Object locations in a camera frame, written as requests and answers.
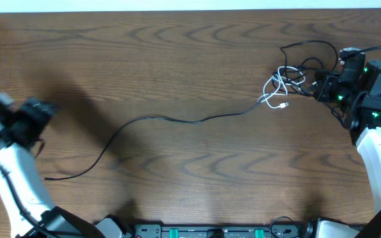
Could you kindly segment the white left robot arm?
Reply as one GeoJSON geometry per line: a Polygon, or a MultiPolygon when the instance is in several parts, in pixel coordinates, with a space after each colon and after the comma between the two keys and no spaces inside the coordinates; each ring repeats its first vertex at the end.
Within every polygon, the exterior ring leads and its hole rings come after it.
{"type": "Polygon", "coordinates": [[[97,224],[55,205],[38,175],[31,149],[56,113],[48,102],[30,97],[19,107],[0,93],[0,198],[12,237],[133,237],[114,216],[97,224]]]}

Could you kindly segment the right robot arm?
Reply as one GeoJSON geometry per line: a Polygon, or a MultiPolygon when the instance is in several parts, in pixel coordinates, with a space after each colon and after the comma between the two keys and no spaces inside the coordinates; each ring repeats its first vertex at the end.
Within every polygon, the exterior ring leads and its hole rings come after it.
{"type": "Polygon", "coordinates": [[[356,48],[341,50],[341,72],[315,74],[314,98],[342,111],[338,119],[362,157],[376,214],[360,228],[317,218],[307,224],[301,237],[381,237],[381,60],[366,61],[365,53],[356,48]]]}

